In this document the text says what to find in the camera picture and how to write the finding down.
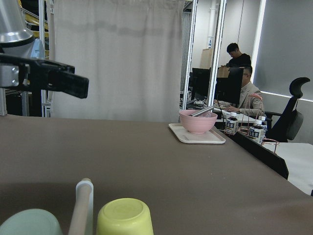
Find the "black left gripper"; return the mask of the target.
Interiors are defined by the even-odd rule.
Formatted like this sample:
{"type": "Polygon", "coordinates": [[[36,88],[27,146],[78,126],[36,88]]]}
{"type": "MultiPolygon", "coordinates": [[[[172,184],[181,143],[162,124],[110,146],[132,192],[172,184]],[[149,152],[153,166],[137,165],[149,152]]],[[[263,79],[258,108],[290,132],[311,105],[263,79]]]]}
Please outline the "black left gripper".
{"type": "Polygon", "coordinates": [[[0,55],[0,86],[19,91],[49,90],[87,98],[89,79],[55,61],[0,55]]]}

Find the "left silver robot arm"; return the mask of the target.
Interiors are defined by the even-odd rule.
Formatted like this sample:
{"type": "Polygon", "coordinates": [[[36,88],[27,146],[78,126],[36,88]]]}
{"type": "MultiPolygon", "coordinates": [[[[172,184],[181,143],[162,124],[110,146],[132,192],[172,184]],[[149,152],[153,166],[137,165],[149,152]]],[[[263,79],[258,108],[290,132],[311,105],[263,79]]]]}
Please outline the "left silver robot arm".
{"type": "Polygon", "coordinates": [[[18,91],[49,90],[87,98],[89,80],[75,74],[75,67],[31,58],[25,49],[35,38],[24,23],[16,0],[0,2],[0,86],[18,91]]]}

